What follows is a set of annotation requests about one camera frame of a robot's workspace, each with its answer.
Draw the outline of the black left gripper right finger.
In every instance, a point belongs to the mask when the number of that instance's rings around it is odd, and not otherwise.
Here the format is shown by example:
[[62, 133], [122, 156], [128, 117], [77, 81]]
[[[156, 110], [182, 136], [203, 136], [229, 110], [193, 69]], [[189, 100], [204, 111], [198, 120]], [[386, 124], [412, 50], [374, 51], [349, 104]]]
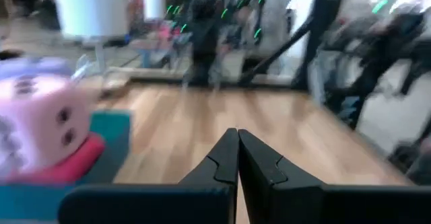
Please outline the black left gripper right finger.
[[252, 224], [317, 224], [323, 181], [247, 130], [240, 137], [239, 174]]

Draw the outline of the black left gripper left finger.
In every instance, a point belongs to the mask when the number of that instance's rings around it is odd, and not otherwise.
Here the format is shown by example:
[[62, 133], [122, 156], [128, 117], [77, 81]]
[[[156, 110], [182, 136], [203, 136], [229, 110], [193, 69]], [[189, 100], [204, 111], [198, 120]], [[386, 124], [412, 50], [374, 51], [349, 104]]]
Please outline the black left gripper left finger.
[[201, 160], [178, 183], [194, 192], [187, 197], [190, 211], [185, 223], [235, 223], [238, 195], [240, 138], [229, 128]]

